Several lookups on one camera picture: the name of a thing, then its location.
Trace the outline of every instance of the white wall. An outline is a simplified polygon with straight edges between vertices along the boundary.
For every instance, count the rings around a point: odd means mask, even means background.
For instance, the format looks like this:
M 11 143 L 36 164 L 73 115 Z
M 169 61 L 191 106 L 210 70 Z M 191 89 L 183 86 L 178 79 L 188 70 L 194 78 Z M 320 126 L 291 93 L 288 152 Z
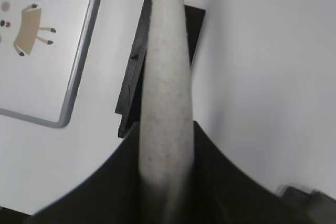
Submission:
M 102 0 L 66 128 L 0 116 L 0 206 L 34 213 L 119 145 L 114 108 L 142 2 Z M 294 183 L 336 197 L 334 0 L 186 3 L 207 9 L 193 66 L 195 119 L 268 189 Z
M 209 0 L 194 113 L 272 191 L 336 197 L 335 0 Z

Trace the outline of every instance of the cartoon animal drawing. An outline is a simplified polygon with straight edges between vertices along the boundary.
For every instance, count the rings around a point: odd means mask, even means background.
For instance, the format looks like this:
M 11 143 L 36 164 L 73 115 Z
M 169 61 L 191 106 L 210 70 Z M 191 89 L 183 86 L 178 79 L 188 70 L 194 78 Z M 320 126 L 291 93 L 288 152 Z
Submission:
M 13 43 L 13 46 L 20 56 L 30 54 L 34 47 L 36 39 L 51 45 L 54 42 L 37 36 L 39 30 L 55 33 L 56 30 L 51 27 L 40 27 L 42 9 L 36 4 L 32 4 L 22 10 L 22 21 L 20 31 Z

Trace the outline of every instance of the white surface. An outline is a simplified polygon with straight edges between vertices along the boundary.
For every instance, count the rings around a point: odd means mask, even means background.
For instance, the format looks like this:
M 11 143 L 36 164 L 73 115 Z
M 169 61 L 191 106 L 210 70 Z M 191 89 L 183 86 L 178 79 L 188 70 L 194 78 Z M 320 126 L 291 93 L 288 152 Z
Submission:
M 102 0 L 68 127 L 0 116 L 0 205 L 32 214 L 119 145 L 114 109 L 142 3 Z M 297 184 L 336 197 L 334 0 L 186 3 L 207 9 L 193 66 L 194 118 L 268 189 Z
M 194 123 L 184 9 L 184 0 L 152 2 L 140 119 L 142 223 L 178 222 L 190 186 Z
M 11 27 L 0 27 L 0 108 L 40 119 L 58 122 L 70 73 L 78 47 L 89 0 L 0 0 L 10 2 L 1 20 Z M 41 9 L 38 36 L 52 40 L 47 45 L 36 39 L 28 55 L 21 57 L 13 42 L 21 26 L 21 13 L 31 4 Z

